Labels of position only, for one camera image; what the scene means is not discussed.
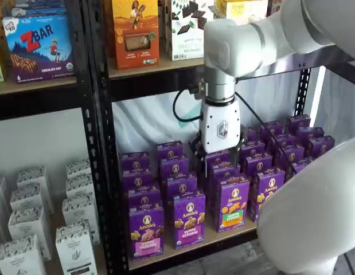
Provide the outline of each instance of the purple cereal box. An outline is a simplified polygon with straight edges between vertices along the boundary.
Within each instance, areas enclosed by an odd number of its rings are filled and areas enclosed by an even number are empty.
[[[218,232],[244,225],[250,181],[245,174],[222,181],[216,198],[214,224]]]
[[[135,207],[159,202],[161,200],[161,191],[158,184],[154,183],[151,186],[131,189],[128,191],[127,196],[129,207]]]
[[[166,183],[166,199],[172,201],[176,195],[184,195],[184,193],[194,192],[197,190],[197,177],[195,172],[187,175],[173,176],[167,179]]]
[[[277,120],[271,122],[265,122],[264,124],[273,135],[280,135],[283,132],[283,125],[281,125],[281,123]],[[263,140],[269,139],[270,134],[262,125],[260,126],[260,133]]]
[[[129,229],[133,260],[163,254],[162,202],[130,208]]]
[[[324,136],[324,131],[321,127],[299,127],[296,136],[303,146],[307,146],[309,139]]]
[[[284,170],[272,167],[264,172],[257,173],[250,189],[249,213],[254,222],[263,203],[284,184]]]
[[[149,168],[149,166],[150,159],[148,152],[122,154],[122,170],[146,169]]]
[[[184,148],[182,146],[182,141],[180,140],[157,145],[157,161],[167,159],[172,156],[182,156],[183,153]]]
[[[292,163],[294,170],[296,170],[296,174],[298,174],[300,171],[302,171],[307,165],[309,165],[313,161],[314,161],[314,158],[312,156],[308,156],[304,159],[301,159],[299,162]],[[292,167],[288,166],[287,171],[286,171],[286,182],[295,176],[293,174],[294,174],[294,172],[293,172]]]
[[[303,158],[303,154],[305,152],[305,149],[300,144],[287,145],[282,148],[283,148],[284,153],[287,156],[287,159],[292,163],[299,162]],[[283,153],[278,148],[275,153],[274,164],[282,169],[285,169],[287,166],[286,157],[283,155]]]
[[[254,156],[265,151],[265,143],[260,139],[246,142],[241,146],[240,161],[243,162],[248,156]]]
[[[331,136],[310,139],[306,146],[305,156],[312,156],[316,159],[333,149],[335,142],[336,141]]]
[[[295,135],[299,127],[309,127],[310,122],[309,115],[290,116],[287,119],[286,131]]]
[[[255,172],[265,171],[272,166],[273,156],[268,153],[248,156],[244,162],[243,172],[246,176],[253,176]]]
[[[150,167],[147,169],[123,171],[122,179],[125,192],[142,186],[150,186],[153,183],[153,175]]]
[[[185,155],[172,156],[168,159],[161,159],[159,165],[159,173],[162,180],[167,179],[171,175],[189,173],[189,158]]]
[[[204,240],[205,195],[202,190],[174,197],[173,221],[176,249]]]

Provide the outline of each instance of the white box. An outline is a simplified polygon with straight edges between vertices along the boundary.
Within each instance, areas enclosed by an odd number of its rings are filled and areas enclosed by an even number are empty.
[[[58,228],[56,249],[64,275],[98,274],[87,221]]]
[[[36,235],[3,243],[0,270],[4,275],[46,275]]]
[[[68,179],[66,188],[68,199],[88,193],[92,193],[93,197],[95,197],[95,188],[91,174],[83,174],[73,179]]]
[[[50,213],[54,213],[52,199],[51,199],[51,186],[49,184],[46,167],[37,167],[34,169],[29,169],[22,171],[18,174],[17,186],[18,188],[29,185],[31,183],[39,183],[42,187],[42,191],[45,195],[45,202],[47,204],[47,209]]]
[[[68,179],[73,179],[76,176],[83,174],[90,174],[91,163],[89,162],[89,159],[82,159],[78,162],[74,162],[72,164],[67,165],[66,171]]]
[[[45,214],[48,213],[45,195],[39,183],[32,183],[13,191],[11,193],[10,205],[13,211],[43,207]]]
[[[63,201],[63,215],[66,225],[88,220],[93,243],[95,245],[100,243],[98,217],[92,193],[65,199]]]
[[[8,221],[9,221],[9,212],[6,211],[5,203],[3,202],[0,196],[0,242],[1,243],[11,240],[9,230],[7,228]]]
[[[10,216],[8,227],[13,239],[35,234],[43,260],[51,260],[53,244],[45,211],[42,207],[14,211]]]

